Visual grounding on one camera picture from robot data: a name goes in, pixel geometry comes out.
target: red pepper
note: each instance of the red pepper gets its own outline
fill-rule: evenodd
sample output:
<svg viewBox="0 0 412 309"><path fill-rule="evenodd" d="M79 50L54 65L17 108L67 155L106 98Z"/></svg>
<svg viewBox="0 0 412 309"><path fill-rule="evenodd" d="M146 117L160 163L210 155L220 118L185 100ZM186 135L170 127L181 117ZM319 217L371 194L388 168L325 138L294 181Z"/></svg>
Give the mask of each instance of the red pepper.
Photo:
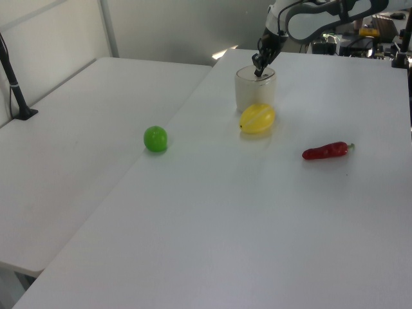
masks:
<svg viewBox="0 0 412 309"><path fill-rule="evenodd" d="M349 149L355 148L355 145L348 145L345 142L336 142L319 148L305 150L302 157L305 160L326 159L334 156L344 156Z"/></svg>

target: yellow lemon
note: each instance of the yellow lemon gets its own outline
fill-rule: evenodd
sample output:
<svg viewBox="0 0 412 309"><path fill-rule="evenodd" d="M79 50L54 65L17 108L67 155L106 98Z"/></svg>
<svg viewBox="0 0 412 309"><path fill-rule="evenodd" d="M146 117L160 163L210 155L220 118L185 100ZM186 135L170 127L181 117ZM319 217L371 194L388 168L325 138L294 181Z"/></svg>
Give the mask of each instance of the yellow lemon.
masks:
<svg viewBox="0 0 412 309"><path fill-rule="evenodd" d="M268 104L253 104L242 113L239 127L244 133L260 133L273 124L275 110Z"/></svg>

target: white tabletop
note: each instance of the white tabletop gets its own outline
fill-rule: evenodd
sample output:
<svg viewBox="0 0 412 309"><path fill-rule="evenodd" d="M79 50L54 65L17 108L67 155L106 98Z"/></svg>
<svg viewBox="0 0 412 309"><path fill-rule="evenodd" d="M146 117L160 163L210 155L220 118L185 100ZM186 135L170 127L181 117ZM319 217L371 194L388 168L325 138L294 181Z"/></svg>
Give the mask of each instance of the white tabletop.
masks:
<svg viewBox="0 0 412 309"><path fill-rule="evenodd" d="M0 266L38 275L210 69L100 59L2 127Z"/></svg>
<svg viewBox="0 0 412 309"><path fill-rule="evenodd" d="M406 71L282 53L276 124L239 133L228 51L15 309L406 309L412 149ZM304 162L344 140L348 156Z"/></svg>

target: wall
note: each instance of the wall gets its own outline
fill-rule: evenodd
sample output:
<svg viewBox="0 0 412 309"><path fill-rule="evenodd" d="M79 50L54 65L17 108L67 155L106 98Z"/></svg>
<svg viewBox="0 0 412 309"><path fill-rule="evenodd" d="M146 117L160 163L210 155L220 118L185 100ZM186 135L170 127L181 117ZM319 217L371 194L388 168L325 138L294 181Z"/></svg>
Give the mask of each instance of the wall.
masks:
<svg viewBox="0 0 412 309"><path fill-rule="evenodd" d="M213 65L228 47L257 47L274 0L101 0L113 54Z"/></svg>
<svg viewBox="0 0 412 309"><path fill-rule="evenodd" d="M93 59L109 56L99 8L98 0L66 0L1 31L29 106ZM9 121L8 94L0 68L0 126Z"/></svg>

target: white cup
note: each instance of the white cup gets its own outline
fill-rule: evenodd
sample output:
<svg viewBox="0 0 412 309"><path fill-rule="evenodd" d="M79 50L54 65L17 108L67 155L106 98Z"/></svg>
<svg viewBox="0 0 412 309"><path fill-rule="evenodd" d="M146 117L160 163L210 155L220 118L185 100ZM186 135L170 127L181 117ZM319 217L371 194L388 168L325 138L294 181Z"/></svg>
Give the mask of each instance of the white cup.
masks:
<svg viewBox="0 0 412 309"><path fill-rule="evenodd" d="M243 112L255 103L264 103L273 106L276 91L276 73L265 68L262 76L255 75L255 67L247 66L236 72L234 85L236 91L236 105Z"/></svg>

